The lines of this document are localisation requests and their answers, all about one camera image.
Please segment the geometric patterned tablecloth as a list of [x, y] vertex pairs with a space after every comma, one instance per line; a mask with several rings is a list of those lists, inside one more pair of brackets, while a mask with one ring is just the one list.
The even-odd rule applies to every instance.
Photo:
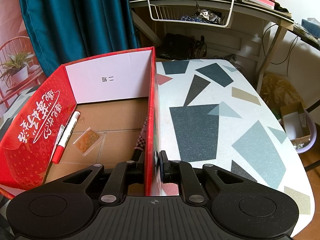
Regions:
[[214, 164], [292, 197], [294, 234], [315, 201], [290, 139], [245, 77], [223, 60], [157, 62], [157, 141], [170, 160]]

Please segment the lavender plastic bin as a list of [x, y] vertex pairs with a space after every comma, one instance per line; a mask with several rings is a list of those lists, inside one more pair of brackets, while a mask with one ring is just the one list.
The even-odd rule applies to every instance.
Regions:
[[310, 137], [308, 138], [308, 140], [303, 139], [303, 138], [297, 139], [297, 142], [296, 142], [297, 145], [295, 146], [295, 148], [296, 148], [296, 151], [298, 154], [301, 154], [301, 153], [304, 153], [304, 152], [310, 150], [317, 139], [316, 124], [312, 120], [311, 115], [307, 111], [305, 111], [305, 114], [306, 114], [306, 120], [307, 120], [309, 130], [310, 130]]

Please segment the pink book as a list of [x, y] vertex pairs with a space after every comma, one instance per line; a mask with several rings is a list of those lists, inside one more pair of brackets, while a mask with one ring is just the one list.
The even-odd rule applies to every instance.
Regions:
[[269, 0], [247, 0], [253, 3], [256, 3], [260, 6], [269, 8], [269, 9], [274, 9], [275, 3]]

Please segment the black white checkered pen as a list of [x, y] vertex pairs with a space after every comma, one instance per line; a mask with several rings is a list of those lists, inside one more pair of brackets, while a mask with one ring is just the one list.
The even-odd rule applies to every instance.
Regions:
[[133, 150], [132, 161], [139, 161], [141, 154], [145, 151], [148, 118], [145, 119], [142, 130], [139, 134]]

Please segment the teal curtain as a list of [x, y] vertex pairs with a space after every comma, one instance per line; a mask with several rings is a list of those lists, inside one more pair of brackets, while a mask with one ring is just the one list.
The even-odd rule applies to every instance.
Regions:
[[20, 0], [46, 76], [61, 64], [139, 47], [129, 0]]

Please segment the small open cardboard box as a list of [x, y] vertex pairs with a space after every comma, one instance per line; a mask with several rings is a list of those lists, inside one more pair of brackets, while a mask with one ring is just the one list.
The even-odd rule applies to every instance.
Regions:
[[281, 107], [280, 114], [284, 130], [293, 145], [297, 145], [296, 142], [299, 138], [308, 140], [310, 137], [310, 130], [301, 102]]

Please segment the clear case orange card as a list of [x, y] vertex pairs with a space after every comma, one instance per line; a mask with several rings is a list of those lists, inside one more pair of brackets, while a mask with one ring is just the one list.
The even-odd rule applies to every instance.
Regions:
[[83, 155], [87, 155], [89, 151], [91, 151], [98, 142], [102, 139], [102, 134], [91, 129], [90, 127], [73, 142], [75, 148]]

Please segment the red white marker pen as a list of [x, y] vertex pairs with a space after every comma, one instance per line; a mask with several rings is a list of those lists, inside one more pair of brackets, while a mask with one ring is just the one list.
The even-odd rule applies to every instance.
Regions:
[[67, 142], [69, 141], [70, 136], [73, 133], [73, 129], [76, 126], [76, 123], [78, 122], [78, 119], [80, 117], [80, 112], [79, 111], [75, 111], [72, 115], [72, 117], [70, 118], [67, 126], [65, 127], [65, 130], [60, 138], [60, 141], [55, 149], [55, 152], [53, 154], [52, 157], [52, 162], [54, 164], [58, 164], [60, 162], [60, 159], [64, 153], [64, 150], [66, 148]]

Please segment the white desk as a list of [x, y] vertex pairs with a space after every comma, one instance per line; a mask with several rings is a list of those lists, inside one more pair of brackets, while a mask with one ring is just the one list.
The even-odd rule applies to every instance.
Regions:
[[286, 14], [235, 0], [134, 0], [130, 7], [160, 59], [235, 55], [258, 92], [272, 55], [294, 27]]

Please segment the red cardboard box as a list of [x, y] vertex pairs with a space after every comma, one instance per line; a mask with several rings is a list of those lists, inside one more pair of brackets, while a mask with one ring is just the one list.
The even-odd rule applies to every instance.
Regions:
[[[1, 117], [1, 194], [9, 199], [96, 163], [113, 168], [132, 158], [144, 121], [144, 192], [157, 194], [157, 79], [153, 47], [61, 65], [42, 85], [23, 91]], [[58, 164], [55, 149], [80, 112]], [[73, 142], [91, 128], [102, 139], [85, 156]]]

